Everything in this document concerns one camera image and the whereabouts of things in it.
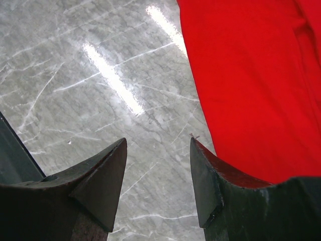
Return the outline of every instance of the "red fabric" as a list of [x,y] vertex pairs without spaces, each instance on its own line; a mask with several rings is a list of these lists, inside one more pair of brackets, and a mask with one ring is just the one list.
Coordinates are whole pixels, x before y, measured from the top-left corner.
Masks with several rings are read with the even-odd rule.
[[272,183],[321,176],[321,1],[179,5],[218,157]]

